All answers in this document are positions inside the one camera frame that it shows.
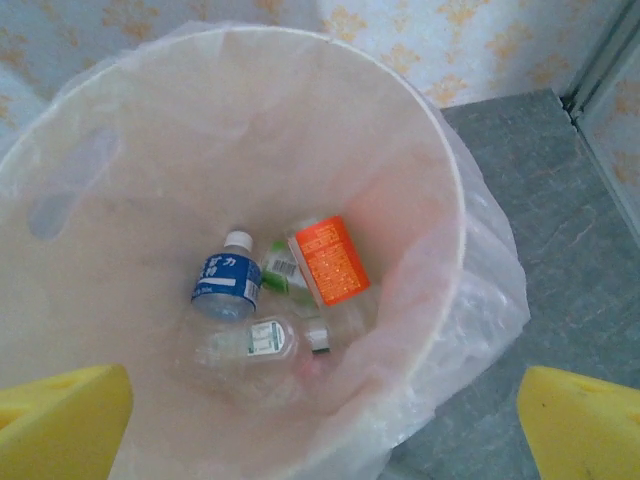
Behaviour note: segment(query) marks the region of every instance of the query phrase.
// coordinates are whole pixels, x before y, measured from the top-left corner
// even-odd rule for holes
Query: water bottle
[[[255,312],[260,268],[251,259],[253,239],[236,230],[227,235],[221,252],[207,259],[191,303],[207,317],[239,322]]]

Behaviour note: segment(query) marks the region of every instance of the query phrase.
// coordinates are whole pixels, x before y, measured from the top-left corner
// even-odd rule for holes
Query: trash bag
[[[204,258],[340,213],[381,285],[310,415],[165,368]],[[0,163],[0,387],[126,366],[114,479],[374,479],[529,317],[508,221],[440,113],[323,35],[192,24],[73,80]]]

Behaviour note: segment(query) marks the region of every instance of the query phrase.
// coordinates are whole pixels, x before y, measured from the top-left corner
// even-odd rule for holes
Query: orange label
[[[371,285],[341,217],[299,231],[296,241],[326,305],[340,303]]]

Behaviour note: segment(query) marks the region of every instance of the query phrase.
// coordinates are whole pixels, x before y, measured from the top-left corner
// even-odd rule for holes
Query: bottle label
[[[341,217],[300,230],[295,239],[326,305],[343,302],[371,285]]]
[[[265,288],[283,295],[290,295],[292,290],[302,290],[309,300],[312,300],[298,262],[285,242],[274,242],[265,255],[262,263],[262,284]]]
[[[257,323],[249,332],[249,356],[278,353],[284,346],[284,329],[279,322]]]
[[[260,291],[260,268],[250,258],[235,253],[219,253],[207,259],[191,300],[212,293],[242,297],[256,309]]]

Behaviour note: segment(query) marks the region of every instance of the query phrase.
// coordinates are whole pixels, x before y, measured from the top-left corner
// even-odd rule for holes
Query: blue label
[[[255,310],[260,282],[256,262],[235,253],[219,253],[209,257],[202,267],[191,300],[210,293],[226,293],[248,300]]]

